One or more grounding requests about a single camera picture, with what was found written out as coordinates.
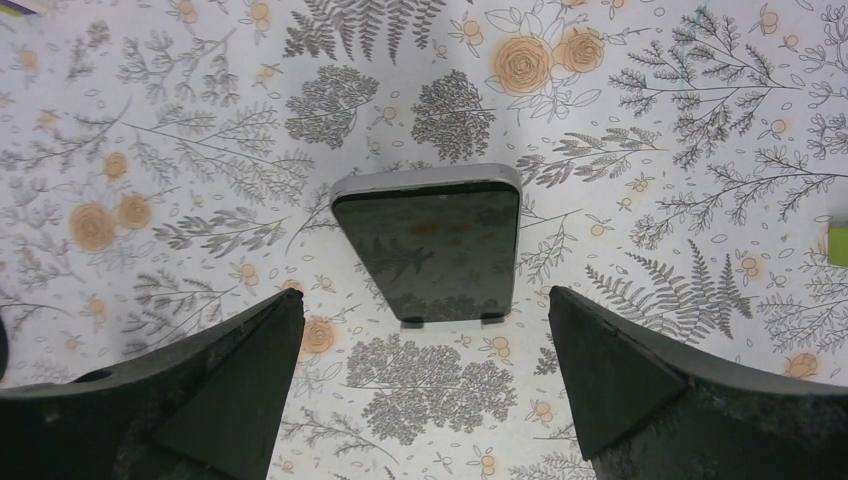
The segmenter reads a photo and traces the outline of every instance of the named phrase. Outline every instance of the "fabric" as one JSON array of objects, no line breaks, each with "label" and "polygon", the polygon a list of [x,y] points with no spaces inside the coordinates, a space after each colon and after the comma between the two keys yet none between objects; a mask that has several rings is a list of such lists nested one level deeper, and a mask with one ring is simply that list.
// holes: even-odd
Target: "fabric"
[{"label": "fabric", "polygon": [[[848,270],[827,262],[826,190],[848,177],[842,5],[54,0],[0,18],[0,40],[3,387],[72,380],[294,286],[308,323],[269,478],[592,478],[552,285],[848,385]],[[513,310],[401,332],[329,186],[486,161],[525,183]]]}]

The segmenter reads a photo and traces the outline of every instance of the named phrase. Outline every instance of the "black screen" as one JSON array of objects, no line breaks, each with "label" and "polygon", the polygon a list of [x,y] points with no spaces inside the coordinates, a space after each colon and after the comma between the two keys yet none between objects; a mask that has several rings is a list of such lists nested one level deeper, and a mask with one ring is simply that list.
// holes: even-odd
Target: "black screen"
[{"label": "black screen", "polygon": [[395,316],[506,316],[520,197],[500,182],[344,197],[333,213]]}]

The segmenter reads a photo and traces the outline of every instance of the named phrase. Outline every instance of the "green object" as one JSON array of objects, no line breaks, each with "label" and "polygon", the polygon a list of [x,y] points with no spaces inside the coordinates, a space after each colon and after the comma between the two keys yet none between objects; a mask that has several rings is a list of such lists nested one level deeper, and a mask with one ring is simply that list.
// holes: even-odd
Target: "green object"
[{"label": "green object", "polygon": [[831,265],[848,267],[848,227],[828,229],[827,260]]}]

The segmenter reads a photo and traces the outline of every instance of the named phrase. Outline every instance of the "electronic device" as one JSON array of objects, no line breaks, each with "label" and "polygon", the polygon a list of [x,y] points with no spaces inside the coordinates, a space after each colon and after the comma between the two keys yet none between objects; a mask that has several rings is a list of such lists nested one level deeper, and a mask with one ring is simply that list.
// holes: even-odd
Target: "electronic device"
[{"label": "electronic device", "polygon": [[502,321],[512,306],[521,177],[485,163],[353,175],[331,208],[405,323]]}]

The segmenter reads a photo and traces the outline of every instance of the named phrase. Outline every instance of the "table surface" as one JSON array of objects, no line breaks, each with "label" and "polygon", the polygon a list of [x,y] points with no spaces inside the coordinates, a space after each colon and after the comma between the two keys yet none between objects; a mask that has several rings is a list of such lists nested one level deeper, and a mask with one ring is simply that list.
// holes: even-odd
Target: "table surface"
[{"label": "table surface", "polygon": [[[844,6],[50,3],[0,17],[3,387],[69,381],[293,286],[306,334],[269,478],[593,478],[552,285],[848,385],[848,270],[827,262]],[[525,181],[513,311],[401,332],[328,186],[486,161]]]}]

